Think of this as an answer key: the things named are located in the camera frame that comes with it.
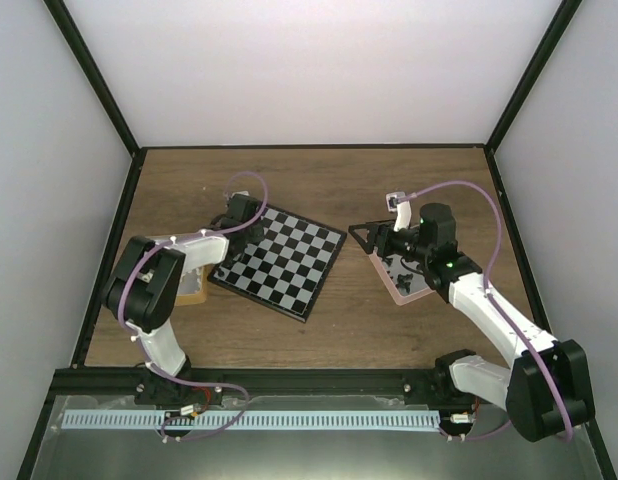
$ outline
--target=black metal frame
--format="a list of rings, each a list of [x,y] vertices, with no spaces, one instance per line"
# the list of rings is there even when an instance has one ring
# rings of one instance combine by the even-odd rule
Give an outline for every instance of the black metal frame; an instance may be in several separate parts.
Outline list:
[[[133,138],[120,109],[118,108],[106,82],[100,73],[93,57],[71,18],[62,0],[44,0],[59,29],[80,63],[87,79],[98,95],[111,122],[120,138],[127,147],[132,162],[127,181],[122,193],[118,209],[107,240],[105,252],[100,264],[94,289],[91,294],[82,330],[72,359],[72,368],[57,370],[47,398],[42,407],[32,440],[23,460],[19,479],[30,478],[35,466],[54,399],[58,395],[136,395],[136,387],[140,383],[143,369],[127,367],[86,367],[84,361],[89,349],[93,330],[100,311],[99,295],[102,286],[113,268],[115,255],[120,244],[122,232],[133,201],[138,179],[148,148],[140,148]],[[494,186],[498,192],[500,207],[503,212],[507,231],[513,244],[514,254],[518,262],[523,284],[531,305],[535,322],[542,328],[550,330],[547,316],[540,299],[538,288],[527,259],[520,233],[505,192],[502,179],[495,161],[495,152],[500,146],[507,131],[514,122],[525,99],[540,76],[542,69],[558,44],[574,16],[581,0],[563,0],[542,38],[535,54],[527,66],[513,96],[509,100],[500,120],[498,121],[486,145],[476,144],[402,144],[402,145],[257,145],[257,146],[203,146],[203,147],[151,147],[151,148],[483,148],[487,165]],[[433,380],[432,370],[409,369],[369,369],[369,370],[247,370],[247,369],[200,369],[192,370],[196,379],[218,381],[220,379],[245,386],[255,395],[308,395],[308,394],[348,394],[367,393],[370,395],[403,396],[407,403],[425,404],[430,408],[447,409],[465,405],[467,398],[459,398],[457,402],[441,402],[432,393],[430,386]],[[410,392],[405,393],[405,384],[410,385]],[[596,452],[598,464],[607,480],[616,479],[613,466],[609,459],[604,441],[596,421],[587,427],[589,438]]]

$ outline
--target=chessboard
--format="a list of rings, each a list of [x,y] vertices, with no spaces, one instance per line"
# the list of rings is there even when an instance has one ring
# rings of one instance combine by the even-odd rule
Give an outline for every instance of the chessboard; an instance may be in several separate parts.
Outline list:
[[[346,233],[272,206],[261,224],[264,240],[230,268],[217,265],[209,281],[306,322]]]

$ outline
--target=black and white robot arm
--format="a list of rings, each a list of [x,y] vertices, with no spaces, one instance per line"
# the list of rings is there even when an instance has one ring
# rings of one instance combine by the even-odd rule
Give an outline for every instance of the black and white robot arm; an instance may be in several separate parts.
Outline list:
[[[560,409],[528,344],[547,366],[571,424],[592,419],[595,407],[583,349],[573,340],[560,342],[535,325],[490,283],[485,291],[482,269],[458,251],[456,222],[449,206],[424,205],[419,223],[411,226],[411,207],[397,201],[401,197],[402,192],[387,195],[395,220],[353,225],[350,234],[367,254],[381,258],[397,254],[419,262],[429,287],[478,326],[508,366],[489,363],[469,350],[445,355],[436,361],[441,393],[470,393],[497,405],[530,441],[563,431]],[[360,230],[366,231],[366,238]],[[494,301],[520,332],[505,320]]]
[[[227,212],[212,223],[221,231],[242,225],[254,218],[261,205],[259,200],[244,193],[234,194],[228,201]],[[111,310],[118,321],[120,304],[123,309],[124,327],[131,339],[140,342],[147,362],[171,377],[178,376],[188,362],[180,348],[171,326],[178,286],[188,272],[206,265],[231,263],[242,254],[247,244],[258,243],[264,238],[264,229],[258,222],[248,228],[227,235],[212,229],[202,229],[188,238],[172,237],[170,242],[156,242],[133,237],[125,247],[102,295],[103,305]],[[128,294],[124,289],[134,269],[147,252],[160,247],[143,265],[131,284]]]

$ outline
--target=brown wood surface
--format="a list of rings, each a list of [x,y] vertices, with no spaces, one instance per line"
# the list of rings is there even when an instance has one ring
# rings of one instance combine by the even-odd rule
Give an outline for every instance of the brown wood surface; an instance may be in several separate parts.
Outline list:
[[[390,218],[384,195],[452,179],[495,194],[480,149],[152,150],[148,153],[121,248],[132,235],[195,231],[225,209],[222,191],[241,170],[261,173],[272,204],[345,230]],[[253,179],[232,190],[260,196]],[[451,187],[423,200],[452,206],[462,250],[486,265],[495,222],[485,200]],[[526,315],[529,306],[508,237],[493,282]],[[348,238],[306,324],[211,285],[202,305],[174,310],[180,345],[206,367],[431,367],[436,357],[470,348],[491,361],[498,352],[462,314],[436,294],[396,306],[357,243]],[[136,346],[101,310],[87,365],[141,361]]]

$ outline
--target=white wall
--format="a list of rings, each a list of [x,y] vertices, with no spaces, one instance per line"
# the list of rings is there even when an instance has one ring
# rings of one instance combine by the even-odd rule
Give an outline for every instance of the white wall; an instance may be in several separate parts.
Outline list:
[[[0,0],[0,480],[69,365],[128,165],[44,3]]]
[[[586,349],[618,473],[618,0],[582,3],[497,157],[551,325]]]
[[[484,142],[559,0],[67,0],[141,145]]]

